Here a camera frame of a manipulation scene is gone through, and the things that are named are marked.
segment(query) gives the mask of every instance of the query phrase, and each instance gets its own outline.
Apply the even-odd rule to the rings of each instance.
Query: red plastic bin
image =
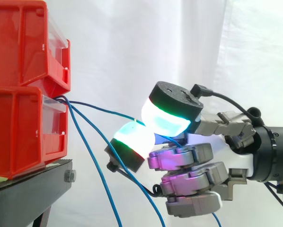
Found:
[[[12,179],[67,155],[68,107],[36,87],[0,87],[0,176]]]
[[[0,0],[0,86],[70,91],[70,42],[42,0]]]

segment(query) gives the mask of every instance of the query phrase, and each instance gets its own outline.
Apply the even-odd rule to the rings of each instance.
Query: cable connector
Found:
[[[193,88],[191,89],[190,93],[196,97],[196,98],[200,98],[200,97],[209,97],[212,96],[213,91],[211,89],[206,88],[205,86],[199,85],[199,84],[195,84],[193,86]]]

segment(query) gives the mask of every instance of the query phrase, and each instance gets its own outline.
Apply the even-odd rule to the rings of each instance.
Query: metal bracket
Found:
[[[221,200],[233,200],[233,186],[235,184],[247,184],[246,169],[229,169],[229,178],[225,183],[212,187],[212,191],[221,196]]]

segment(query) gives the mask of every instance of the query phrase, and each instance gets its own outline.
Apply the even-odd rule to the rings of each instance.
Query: white backdrop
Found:
[[[199,83],[244,107],[261,109],[267,125],[283,126],[283,1],[47,0],[52,17],[71,41],[71,92],[67,97],[140,118],[159,80],[191,88]],[[206,111],[235,110],[202,99]],[[79,107],[111,139],[127,122]],[[81,119],[106,176],[124,227],[160,222],[133,183],[106,169],[106,144]],[[51,209],[48,227],[116,227],[104,187],[72,120],[68,158],[77,181]],[[137,178],[146,186],[162,173],[145,163]],[[218,215],[223,227],[283,225],[283,209],[256,182],[234,187],[234,201]],[[212,215],[168,216],[165,199],[154,200],[168,227],[216,227]]]

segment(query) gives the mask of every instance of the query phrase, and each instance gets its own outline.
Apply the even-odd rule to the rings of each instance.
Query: blue cable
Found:
[[[106,182],[106,180],[105,180],[104,174],[103,174],[103,172],[102,172],[102,170],[101,170],[101,168],[100,168],[100,166],[99,166],[99,164],[98,164],[98,162],[97,162],[97,160],[96,160],[96,157],[95,157],[95,155],[93,154],[93,152],[92,152],[92,150],[91,150],[91,148],[90,148],[90,146],[89,146],[89,144],[88,144],[88,142],[87,142],[87,140],[86,140],[86,138],[85,138],[83,132],[81,131],[78,122],[76,121],[76,118],[75,118],[75,115],[74,115],[72,106],[71,106],[71,104],[69,103],[69,101],[68,101],[68,99],[67,99],[66,97],[64,97],[64,96],[59,96],[59,97],[64,98],[65,101],[66,101],[66,103],[67,103],[67,105],[68,105],[68,107],[69,107],[69,111],[70,111],[71,117],[72,117],[72,119],[73,119],[73,121],[74,121],[75,127],[76,127],[77,131],[79,132],[79,134],[80,134],[82,140],[84,141],[84,143],[85,143],[85,145],[86,145],[86,147],[87,147],[87,149],[88,149],[88,151],[89,151],[89,154],[91,155],[91,157],[92,157],[92,159],[93,159],[93,162],[94,162],[94,164],[95,164],[95,166],[96,166],[96,169],[97,169],[97,171],[98,171],[98,173],[99,173],[99,176],[100,176],[100,178],[101,178],[101,180],[102,180],[102,183],[103,183],[103,185],[104,185],[105,191],[106,191],[107,196],[108,196],[108,198],[109,198],[111,207],[112,207],[112,209],[113,209],[114,215],[115,215],[115,217],[116,217],[118,226],[119,226],[119,227],[122,227],[123,225],[122,225],[121,219],[120,219],[120,217],[119,217],[119,215],[118,215],[116,206],[115,206],[115,204],[114,204],[114,201],[113,201],[112,195],[111,195],[111,193],[110,193],[109,187],[108,187],[108,185],[107,185],[107,182]]]
[[[215,219],[216,219],[216,221],[217,221],[217,223],[218,223],[218,226],[219,227],[222,227],[221,226],[221,222],[219,221],[219,219],[218,219],[218,217],[216,216],[216,214],[215,213],[212,213],[213,214],[213,216],[215,217]]]
[[[79,104],[79,105],[85,105],[85,106],[88,106],[88,107],[91,107],[93,109],[96,109],[96,110],[100,110],[100,111],[103,111],[103,112],[106,112],[106,113],[109,113],[109,114],[115,114],[115,115],[118,115],[118,116],[121,116],[121,117],[124,117],[124,118],[127,118],[127,119],[130,119],[132,121],[136,121],[137,123],[141,124],[141,125],[145,125],[142,121],[140,120],[137,120],[135,119],[134,117],[131,117],[131,116],[128,116],[128,115],[125,115],[125,114],[122,114],[122,113],[119,113],[119,112],[115,112],[115,111],[110,111],[110,110],[106,110],[106,109],[103,109],[103,108],[100,108],[100,107],[97,107],[95,105],[91,105],[91,104],[88,104],[88,103],[83,103],[83,102],[77,102],[77,101],[69,101],[70,103],[73,103],[73,104]],[[181,145],[174,139],[168,137],[168,136],[162,136],[160,135],[161,137],[171,141],[172,143],[174,143],[176,146],[178,146],[179,148],[181,147]]]
[[[160,222],[162,224],[163,227],[165,227],[165,223],[163,221],[163,218],[159,212],[159,210],[157,209],[156,205],[154,204],[153,200],[150,198],[149,194],[145,191],[145,189],[143,188],[143,186],[140,184],[140,182],[133,176],[133,174],[131,174],[131,172],[129,172],[129,170],[126,168],[126,166],[124,165],[124,163],[122,162],[122,160],[120,159],[118,153],[115,151],[114,147],[112,146],[112,144],[108,141],[108,139],[104,136],[104,134],[99,130],[99,128],[94,125],[83,113],[81,113],[77,108],[75,108],[74,106],[70,105],[69,102],[71,103],[74,103],[74,104],[80,104],[80,105],[86,105],[86,106],[89,106],[91,108],[94,108],[94,109],[97,109],[97,110],[100,110],[100,111],[103,111],[103,112],[106,112],[106,113],[110,113],[110,114],[115,114],[115,115],[118,115],[118,116],[121,116],[121,117],[125,117],[125,118],[128,118],[128,119],[131,119],[131,120],[136,120],[135,118],[133,117],[130,117],[128,115],[125,115],[125,114],[122,114],[122,113],[118,113],[118,112],[114,112],[114,111],[109,111],[109,110],[105,110],[105,109],[102,109],[102,108],[99,108],[99,107],[96,107],[96,106],[93,106],[93,105],[90,105],[90,104],[86,104],[86,103],[81,103],[81,102],[76,102],[76,101],[68,101],[68,99],[64,96],[60,96],[62,98],[64,98],[67,102],[67,105],[69,106],[69,110],[70,112],[72,111],[72,108],[74,109],[75,112],[77,112],[85,121],[87,121],[99,134],[100,136],[104,139],[104,141],[108,144],[108,146],[110,147],[110,149],[113,151],[114,155],[118,158],[121,166],[123,167],[123,169],[125,170],[125,172],[134,180],[134,182],[139,186],[139,188],[142,190],[142,192],[146,195],[146,197],[148,198],[149,202],[151,203],[151,205],[153,206],[153,208],[155,209],[159,219],[160,219]],[[139,121],[139,120],[136,120],[137,123],[139,124],[142,124],[144,125],[143,122]],[[181,145],[174,139],[170,138],[170,137],[167,137],[167,136],[161,136],[161,137],[164,137],[166,139],[168,139],[169,141],[173,142],[174,144],[176,144],[178,147],[181,147]],[[218,219],[218,217],[216,216],[215,213],[212,213],[213,216],[215,217],[217,223],[218,223],[218,226],[219,227],[222,227],[221,226],[221,223]]]
[[[161,215],[161,213],[159,212],[158,208],[156,207],[155,203],[153,202],[153,200],[151,199],[151,197],[149,196],[149,194],[147,193],[147,191],[144,189],[144,187],[142,186],[142,184],[134,177],[134,175],[127,169],[127,167],[124,165],[123,161],[121,160],[121,158],[119,157],[118,153],[116,152],[116,150],[114,149],[114,147],[112,146],[112,144],[110,143],[110,141],[106,138],[106,136],[104,136],[104,134],[101,132],[101,130],[95,125],[93,124],[83,113],[81,113],[78,109],[76,109],[74,106],[72,106],[73,110],[76,111],[86,122],[88,122],[88,124],[90,124],[99,134],[100,136],[104,139],[104,141],[107,143],[107,145],[110,147],[110,149],[112,150],[113,154],[116,156],[116,158],[118,159],[118,162],[120,163],[120,165],[122,166],[122,168],[124,169],[124,171],[133,179],[133,181],[139,186],[139,188],[142,190],[142,192],[145,194],[145,196],[147,197],[147,199],[149,200],[149,202],[151,203],[152,207],[154,208],[155,212],[157,213],[161,225],[163,227],[166,227],[164,219]]]

